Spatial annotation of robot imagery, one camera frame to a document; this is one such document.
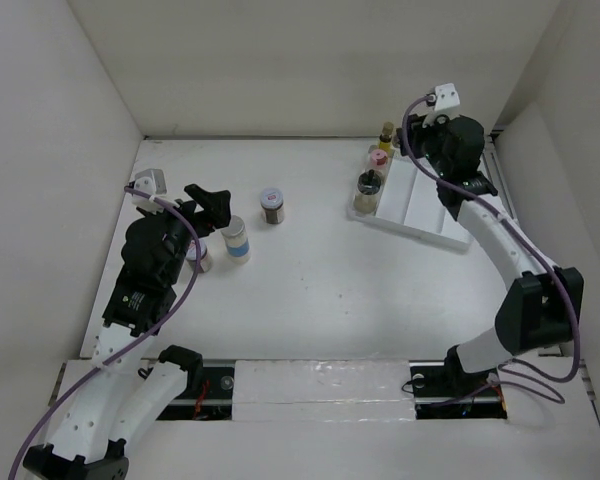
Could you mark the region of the yellow label sauce bottle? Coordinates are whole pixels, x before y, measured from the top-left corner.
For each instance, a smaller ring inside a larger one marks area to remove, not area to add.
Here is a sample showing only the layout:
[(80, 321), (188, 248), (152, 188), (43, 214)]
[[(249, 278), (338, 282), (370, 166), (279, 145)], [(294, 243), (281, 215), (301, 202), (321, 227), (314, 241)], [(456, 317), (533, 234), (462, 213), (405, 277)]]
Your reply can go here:
[(393, 131), (394, 124), (392, 122), (385, 122), (378, 137), (378, 148), (387, 154), (392, 150)]

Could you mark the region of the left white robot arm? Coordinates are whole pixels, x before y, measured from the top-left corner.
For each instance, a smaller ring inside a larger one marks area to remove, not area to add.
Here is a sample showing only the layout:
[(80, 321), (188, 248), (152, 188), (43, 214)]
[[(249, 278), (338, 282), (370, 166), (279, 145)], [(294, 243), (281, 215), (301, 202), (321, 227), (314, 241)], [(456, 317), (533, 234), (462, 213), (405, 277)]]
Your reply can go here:
[(40, 445), (31, 432), (12, 466), (40, 479), (125, 478), (128, 454), (151, 423), (177, 396), (192, 396), (202, 387), (201, 355), (176, 345), (159, 355), (140, 388), (133, 384), (145, 352), (191, 293), (191, 285), (182, 294), (174, 291), (189, 249), (229, 225), (231, 194), (190, 184), (184, 189), (188, 200), (170, 201), (135, 182), (125, 190), (141, 216), (125, 233), (122, 266), (103, 313), (91, 369), (36, 425), (42, 428), (69, 401), (57, 430)]

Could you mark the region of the blue label white bottle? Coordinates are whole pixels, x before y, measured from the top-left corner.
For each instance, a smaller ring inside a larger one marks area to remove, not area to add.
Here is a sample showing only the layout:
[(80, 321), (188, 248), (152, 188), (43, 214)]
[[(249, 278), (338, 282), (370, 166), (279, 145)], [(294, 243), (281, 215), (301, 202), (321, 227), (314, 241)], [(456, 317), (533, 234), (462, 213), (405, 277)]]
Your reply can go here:
[(221, 234), (229, 258), (238, 264), (246, 263), (250, 259), (250, 244), (243, 219), (232, 215)]

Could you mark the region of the pink lid spice jar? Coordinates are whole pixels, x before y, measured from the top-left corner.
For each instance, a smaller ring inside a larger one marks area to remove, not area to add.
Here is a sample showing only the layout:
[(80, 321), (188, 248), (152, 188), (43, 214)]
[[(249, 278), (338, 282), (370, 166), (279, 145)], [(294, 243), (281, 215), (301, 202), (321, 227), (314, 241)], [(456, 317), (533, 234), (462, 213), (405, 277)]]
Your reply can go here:
[(385, 150), (374, 149), (369, 153), (367, 169), (385, 177), (389, 167), (389, 156)]

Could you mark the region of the black grinder cap jar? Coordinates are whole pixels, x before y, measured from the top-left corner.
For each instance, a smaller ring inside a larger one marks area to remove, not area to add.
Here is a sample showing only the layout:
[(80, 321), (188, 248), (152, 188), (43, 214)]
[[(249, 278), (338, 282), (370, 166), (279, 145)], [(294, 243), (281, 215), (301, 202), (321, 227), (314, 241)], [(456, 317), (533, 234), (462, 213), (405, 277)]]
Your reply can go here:
[(361, 214), (372, 214), (375, 212), (379, 193), (382, 187), (382, 179), (374, 169), (363, 172), (357, 180), (357, 191), (353, 201), (354, 209)]

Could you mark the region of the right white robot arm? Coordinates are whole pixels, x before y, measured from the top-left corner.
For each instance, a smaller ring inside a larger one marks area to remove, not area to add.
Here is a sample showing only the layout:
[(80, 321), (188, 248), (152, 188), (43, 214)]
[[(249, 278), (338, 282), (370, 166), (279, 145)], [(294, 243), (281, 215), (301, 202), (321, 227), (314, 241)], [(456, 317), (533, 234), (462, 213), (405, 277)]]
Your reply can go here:
[[(446, 389), (448, 403), (458, 403), (499, 385), (497, 373), (507, 365), (523, 364), (530, 371), (526, 380), (545, 388), (542, 397), (562, 402), (549, 385), (569, 382), (579, 369), (582, 274), (544, 255), (503, 209), (496, 187), (480, 169), (485, 138), (479, 122), (458, 116), (426, 124), (424, 117), (407, 113), (397, 133), (402, 155), (435, 182), (441, 204), (478, 242), (507, 290), (493, 326), (452, 346), (429, 383)], [(573, 363), (561, 378), (521, 358), (564, 343), (573, 345)]]

